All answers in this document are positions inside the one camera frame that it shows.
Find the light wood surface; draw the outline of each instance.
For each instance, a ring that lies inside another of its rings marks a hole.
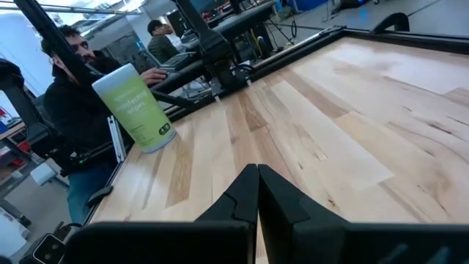
[[[14,133],[18,132],[19,130],[23,129],[26,125],[24,125],[24,122],[20,122],[11,129],[9,129],[7,132],[0,134],[0,140],[5,139]]]
[[[469,57],[344,38],[134,147],[92,221],[192,221],[261,163],[349,221],[468,223],[468,107]]]

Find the jeans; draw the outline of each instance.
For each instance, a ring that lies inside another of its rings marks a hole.
[[[106,185],[114,168],[109,164],[98,164],[92,168],[72,173],[68,177],[68,210],[72,223],[83,224],[90,208],[88,199]]]

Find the keyboard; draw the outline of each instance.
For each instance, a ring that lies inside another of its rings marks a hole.
[[[180,71],[185,68],[192,62],[197,60],[195,52],[188,52],[183,54],[178,54],[170,58],[167,62],[163,63],[160,66],[160,69],[166,70],[170,73]]]

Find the wooden tabletop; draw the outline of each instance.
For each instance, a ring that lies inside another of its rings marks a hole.
[[[469,223],[468,56],[344,38],[174,125],[93,222],[192,221],[259,163],[349,221]]]
[[[20,129],[24,128],[24,122],[19,122],[14,127],[10,128],[7,132],[0,134],[0,140],[6,139],[7,137],[13,135],[14,133],[18,132]]]

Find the green label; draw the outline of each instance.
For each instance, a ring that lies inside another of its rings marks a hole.
[[[100,97],[143,151],[159,145],[173,131],[168,117],[139,76]]]

